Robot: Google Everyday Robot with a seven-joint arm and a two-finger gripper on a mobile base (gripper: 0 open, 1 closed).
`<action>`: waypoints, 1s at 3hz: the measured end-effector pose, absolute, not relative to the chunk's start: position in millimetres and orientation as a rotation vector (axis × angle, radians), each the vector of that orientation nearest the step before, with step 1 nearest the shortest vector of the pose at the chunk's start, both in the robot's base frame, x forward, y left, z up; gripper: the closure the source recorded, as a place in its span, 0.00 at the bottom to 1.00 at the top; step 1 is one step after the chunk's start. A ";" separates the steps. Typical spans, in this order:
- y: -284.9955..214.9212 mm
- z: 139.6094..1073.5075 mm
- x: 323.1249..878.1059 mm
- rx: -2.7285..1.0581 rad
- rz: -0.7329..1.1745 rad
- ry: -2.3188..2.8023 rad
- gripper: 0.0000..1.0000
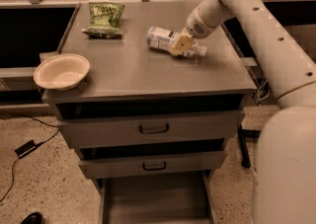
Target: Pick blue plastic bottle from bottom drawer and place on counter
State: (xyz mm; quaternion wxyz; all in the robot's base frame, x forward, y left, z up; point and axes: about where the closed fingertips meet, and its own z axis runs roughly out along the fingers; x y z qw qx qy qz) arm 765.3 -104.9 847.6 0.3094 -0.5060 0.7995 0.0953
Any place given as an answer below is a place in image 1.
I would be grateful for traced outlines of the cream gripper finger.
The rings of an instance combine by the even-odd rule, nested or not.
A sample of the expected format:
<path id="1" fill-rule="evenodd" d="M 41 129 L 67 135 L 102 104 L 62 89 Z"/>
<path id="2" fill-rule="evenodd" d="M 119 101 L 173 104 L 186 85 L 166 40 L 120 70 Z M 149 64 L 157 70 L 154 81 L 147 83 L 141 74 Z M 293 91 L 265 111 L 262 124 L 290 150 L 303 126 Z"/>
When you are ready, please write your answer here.
<path id="1" fill-rule="evenodd" d="M 174 56 L 181 55 L 184 51 L 190 49 L 195 44 L 191 35 L 180 34 L 170 49 L 170 53 Z"/>

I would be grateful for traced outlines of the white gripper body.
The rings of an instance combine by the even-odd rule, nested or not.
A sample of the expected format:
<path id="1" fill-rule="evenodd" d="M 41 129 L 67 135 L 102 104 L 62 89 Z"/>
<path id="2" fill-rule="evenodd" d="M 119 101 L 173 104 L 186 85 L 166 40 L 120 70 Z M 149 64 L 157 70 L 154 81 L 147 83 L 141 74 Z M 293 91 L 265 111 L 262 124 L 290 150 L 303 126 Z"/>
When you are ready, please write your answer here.
<path id="1" fill-rule="evenodd" d="M 203 39 L 208 37 L 214 28 L 202 20 L 198 8 L 195 8 L 187 18 L 186 31 L 196 39 Z"/>

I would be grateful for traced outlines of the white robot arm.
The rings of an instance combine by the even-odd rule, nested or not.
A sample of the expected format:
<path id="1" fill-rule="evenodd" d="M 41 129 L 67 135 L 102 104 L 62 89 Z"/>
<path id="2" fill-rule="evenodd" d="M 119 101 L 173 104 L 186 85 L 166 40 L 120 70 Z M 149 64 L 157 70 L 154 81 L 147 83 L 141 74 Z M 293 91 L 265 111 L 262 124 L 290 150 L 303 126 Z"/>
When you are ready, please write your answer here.
<path id="1" fill-rule="evenodd" d="M 316 224 L 316 65 L 262 0 L 203 0 L 171 48 L 236 18 L 280 111 L 261 131 L 254 167 L 252 224 Z"/>

